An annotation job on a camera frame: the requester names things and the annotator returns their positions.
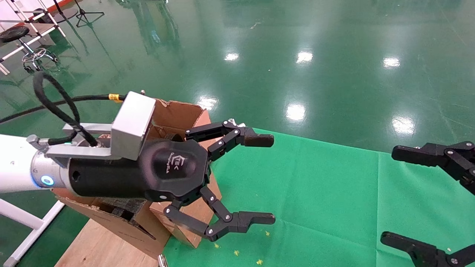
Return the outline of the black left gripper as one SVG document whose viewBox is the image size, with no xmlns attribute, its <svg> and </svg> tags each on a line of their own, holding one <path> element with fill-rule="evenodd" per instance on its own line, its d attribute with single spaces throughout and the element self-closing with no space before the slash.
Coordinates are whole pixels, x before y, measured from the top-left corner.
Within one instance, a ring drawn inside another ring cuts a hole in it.
<svg viewBox="0 0 475 267">
<path fill-rule="evenodd" d="M 273 135 L 223 121 L 188 129 L 185 137 L 185 142 L 148 141 L 137 160 L 71 159 L 70 186 L 83 197 L 172 201 L 164 209 L 166 218 L 209 241 L 217 241 L 230 232 L 246 233 L 253 224 L 275 223 L 272 213 L 230 213 L 207 187 L 211 173 L 209 161 L 216 161 L 237 145 L 272 147 Z M 218 140 L 207 150 L 199 144 L 212 139 Z M 218 218 L 212 225 L 180 211 L 183 203 L 193 203 L 200 197 Z"/>
</svg>

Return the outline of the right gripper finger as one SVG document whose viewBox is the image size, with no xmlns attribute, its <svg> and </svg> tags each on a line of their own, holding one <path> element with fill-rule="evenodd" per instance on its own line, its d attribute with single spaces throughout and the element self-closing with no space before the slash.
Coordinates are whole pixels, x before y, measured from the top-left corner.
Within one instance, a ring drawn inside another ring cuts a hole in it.
<svg viewBox="0 0 475 267">
<path fill-rule="evenodd" d="M 458 181 L 467 191 L 475 194 L 475 148 L 465 141 L 442 145 L 427 143 L 422 147 L 395 146 L 392 159 L 427 167 L 440 167 Z"/>
<path fill-rule="evenodd" d="M 382 244 L 406 252 L 416 267 L 466 267 L 475 262 L 475 245 L 472 244 L 452 254 L 436 246 L 393 232 L 382 232 Z"/>
</svg>

